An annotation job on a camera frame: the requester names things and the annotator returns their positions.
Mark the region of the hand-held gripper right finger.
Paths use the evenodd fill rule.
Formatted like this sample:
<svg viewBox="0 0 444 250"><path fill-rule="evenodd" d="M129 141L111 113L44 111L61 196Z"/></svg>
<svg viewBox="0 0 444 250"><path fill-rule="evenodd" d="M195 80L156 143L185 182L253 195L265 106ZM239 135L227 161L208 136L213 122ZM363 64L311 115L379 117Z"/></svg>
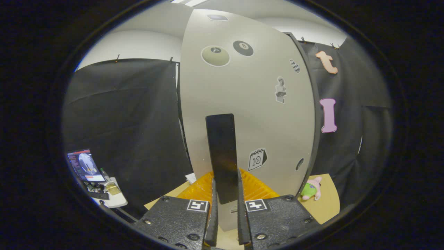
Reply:
<svg viewBox="0 0 444 250"><path fill-rule="evenodd" d="M292 249L321 225L293 195L245 199L238 170L238 241L245 249Z"/></svg>

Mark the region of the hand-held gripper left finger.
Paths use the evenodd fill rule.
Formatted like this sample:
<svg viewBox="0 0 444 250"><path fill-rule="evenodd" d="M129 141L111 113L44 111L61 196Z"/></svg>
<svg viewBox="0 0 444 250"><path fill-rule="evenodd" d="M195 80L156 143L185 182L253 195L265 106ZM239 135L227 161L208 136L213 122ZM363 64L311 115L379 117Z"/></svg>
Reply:
<svg viewBox="0 0 444 250"><path fill-rule="evenodd" d="M204 174L176 196L160 197L135 223L135 228L173 248L216 246L218 210L214 174Z"/></svg>

